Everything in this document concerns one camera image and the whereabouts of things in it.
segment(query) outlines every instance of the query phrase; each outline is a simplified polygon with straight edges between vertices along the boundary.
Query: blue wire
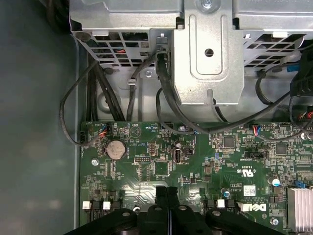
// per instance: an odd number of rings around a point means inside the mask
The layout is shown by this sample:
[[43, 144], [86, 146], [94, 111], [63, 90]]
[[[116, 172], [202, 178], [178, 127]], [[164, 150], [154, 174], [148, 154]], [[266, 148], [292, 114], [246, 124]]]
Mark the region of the blue wire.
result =
[[100, 132], [103, 132], [104, 130], [106, 130], [106, 128], [107, 128], [107, 126], [106, 126], [106, 125], [104, 125], [104, 126], [102, 127], [102, 129], [101, 129], [101, 131], [100, 131]]
[[259, 133], [260, 133], [260, 130], [261, 130], [261, 126], [259, 126], [259, 129], [258, 129], [258, 132], [257, 132], [258, 135], [259, 135]]

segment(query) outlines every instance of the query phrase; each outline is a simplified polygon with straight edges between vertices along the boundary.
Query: barcode sticker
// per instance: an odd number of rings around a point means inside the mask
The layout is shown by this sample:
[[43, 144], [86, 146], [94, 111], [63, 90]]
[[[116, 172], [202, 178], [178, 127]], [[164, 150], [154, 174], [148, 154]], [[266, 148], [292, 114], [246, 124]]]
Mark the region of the barcode sticker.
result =
[[244, 185], [244, 196], [255, 196], [255, 185]]

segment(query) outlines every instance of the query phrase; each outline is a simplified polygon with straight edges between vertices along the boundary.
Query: mounting hole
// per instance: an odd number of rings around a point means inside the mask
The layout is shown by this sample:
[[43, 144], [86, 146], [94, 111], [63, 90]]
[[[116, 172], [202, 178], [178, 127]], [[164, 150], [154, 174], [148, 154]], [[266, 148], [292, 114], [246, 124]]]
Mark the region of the mounting hole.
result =
[[214, 55], [214, 51], [212, 49], [206, 49], [204, 54], [206, 57], [212, 57]]

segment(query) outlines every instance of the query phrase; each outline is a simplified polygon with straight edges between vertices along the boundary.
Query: capacitor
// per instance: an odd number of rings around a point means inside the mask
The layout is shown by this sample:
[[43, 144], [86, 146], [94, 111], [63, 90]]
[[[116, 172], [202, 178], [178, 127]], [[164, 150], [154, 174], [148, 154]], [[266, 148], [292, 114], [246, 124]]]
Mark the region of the capacitor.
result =
[[230, 197], [230, 192], [227, 188], [222, 188], [221, 193], [224, 197]]
[[273, 185], [274, 187], [278, 187], [278, 186], [280, 185], [279, 179], [277, 179], [277, 178], [274, 177], [274, 176], [269, 177], [268, 183], [269, 183], [270, 185]]
[[176, 148], [181, 148], [181, 147], [182, 147], [182, 145], [181, 145], [181, 143], [180, 143], [179, 141], [175, 141], [175, 142], [174, 142], [174, 146], [175, 146]]

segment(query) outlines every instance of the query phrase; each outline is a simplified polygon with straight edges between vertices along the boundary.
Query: ventilation slots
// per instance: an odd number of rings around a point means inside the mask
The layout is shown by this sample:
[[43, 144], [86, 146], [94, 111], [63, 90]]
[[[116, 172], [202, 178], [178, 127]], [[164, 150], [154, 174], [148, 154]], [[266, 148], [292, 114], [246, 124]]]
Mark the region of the ventilation slots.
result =
[[277, 65], [280, 60], [295, 50], [294, 43], [303, 38], [305, 34], [292, 34], [287, 38], [273, 38], [271, 34], [263, 34], [251, 44], [245, 44], [247, 49], [253, 49], [255, 54], [262, 50], [255, 59], [245, 63], [245, 68], [265, 68], [268, 65]]
[[267, 49], [267, 52], [290, 52], [294, 50], [294, 42], [305, 34], [292, 34], [287, 38], [273, 38], [271, 34], [263, 34], [247, 49]]
[[95, 35], [86, 44], [100, 64], [113, 67], [138, 67], [151, 52], [146, 32], [109, 32], [108, 36]]
[[252, 60], [245, 68], [265, 68], [267, 65], [277, 65], [279, 60], [284, 56], [270, 56], [270, 55], [260, 55], [259, 57]]

